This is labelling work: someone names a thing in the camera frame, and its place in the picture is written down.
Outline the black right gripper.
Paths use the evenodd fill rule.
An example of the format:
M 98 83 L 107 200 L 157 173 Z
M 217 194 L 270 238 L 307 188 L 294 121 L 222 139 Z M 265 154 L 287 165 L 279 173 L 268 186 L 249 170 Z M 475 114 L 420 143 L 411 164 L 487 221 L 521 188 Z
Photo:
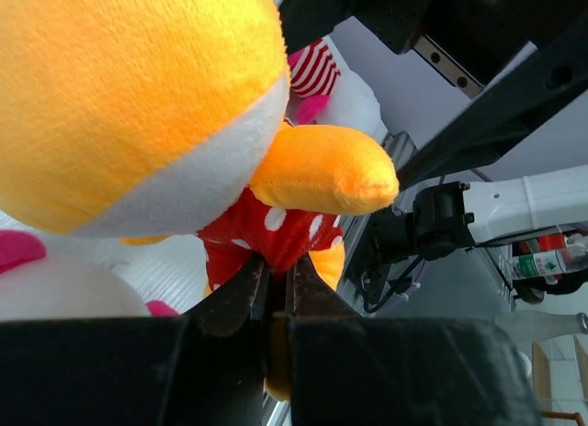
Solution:
M 397 170 L 402 190 L 496 163 L 587 90 L 587 0 L 279 0 L 288 51 L 349 18 L 477 98 Z

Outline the orange bear toy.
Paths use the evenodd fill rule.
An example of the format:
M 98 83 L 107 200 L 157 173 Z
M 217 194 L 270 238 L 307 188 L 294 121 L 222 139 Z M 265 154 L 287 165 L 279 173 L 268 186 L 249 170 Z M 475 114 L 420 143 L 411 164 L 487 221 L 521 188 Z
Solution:
M 37 230 L 193 234 L 208 294 L 253 253 L 336 288 L 340 218 L 392 204 L 371 137 L 286 118 L 273 0 L 1 0 L 1 209 Z

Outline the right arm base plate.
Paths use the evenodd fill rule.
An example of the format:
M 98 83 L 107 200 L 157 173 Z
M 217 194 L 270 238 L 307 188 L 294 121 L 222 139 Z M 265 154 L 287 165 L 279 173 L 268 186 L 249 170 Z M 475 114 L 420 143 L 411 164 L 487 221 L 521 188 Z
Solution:
M 413 214 L 380 211 L 368 219 L 345 278 L 361 296 L 362 312 L 374 315 L 408 287 L 423 262 L 415 248 Z

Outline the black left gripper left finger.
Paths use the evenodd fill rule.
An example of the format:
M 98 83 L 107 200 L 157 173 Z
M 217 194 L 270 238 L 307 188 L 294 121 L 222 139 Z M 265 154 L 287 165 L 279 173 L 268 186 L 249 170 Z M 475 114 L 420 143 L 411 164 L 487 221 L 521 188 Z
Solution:
M 4 425 L 258 425 L 253 256 L 181 316 L 1 321 Z

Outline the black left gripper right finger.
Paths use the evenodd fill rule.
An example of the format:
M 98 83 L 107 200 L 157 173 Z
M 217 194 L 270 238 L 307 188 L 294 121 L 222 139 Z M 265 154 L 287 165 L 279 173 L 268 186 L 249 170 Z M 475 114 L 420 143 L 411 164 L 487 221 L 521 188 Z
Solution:
M 538 425 L 518 353 L 479 319 L 369 319 L 309 258 L 270 329 L 270 390 L 296 425 Z

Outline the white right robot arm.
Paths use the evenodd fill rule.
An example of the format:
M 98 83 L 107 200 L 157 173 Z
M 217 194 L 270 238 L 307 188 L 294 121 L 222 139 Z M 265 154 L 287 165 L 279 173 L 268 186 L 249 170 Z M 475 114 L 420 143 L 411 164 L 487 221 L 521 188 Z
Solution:
M 587 92 L 587 0 L 276 0 L 289 50 L 355 18 L 470 101 L 398 177 L 413 206 L 349 222 L 347 267 L 491 247 L 587 217 L 587 168 L 499 182 L 426 181 L 498 162 Z

